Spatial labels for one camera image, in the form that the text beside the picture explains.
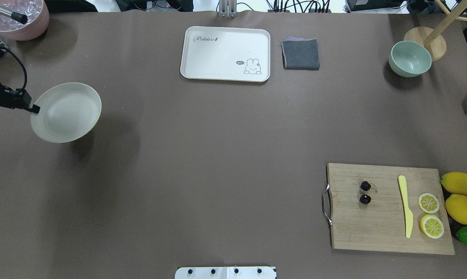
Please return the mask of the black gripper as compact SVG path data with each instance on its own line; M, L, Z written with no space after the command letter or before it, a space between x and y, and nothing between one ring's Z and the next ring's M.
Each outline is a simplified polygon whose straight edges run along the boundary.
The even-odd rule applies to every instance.
M31 97L26 90L4 86L0 82L0 106L10 109L24 109L33 114L40 112L40 106L33 104L30 108Z

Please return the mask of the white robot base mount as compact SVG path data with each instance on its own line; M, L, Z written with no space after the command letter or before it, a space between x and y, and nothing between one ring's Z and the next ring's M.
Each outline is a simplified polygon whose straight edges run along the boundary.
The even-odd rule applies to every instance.
M276 279L276 268L270 266L182 267L175 279Z

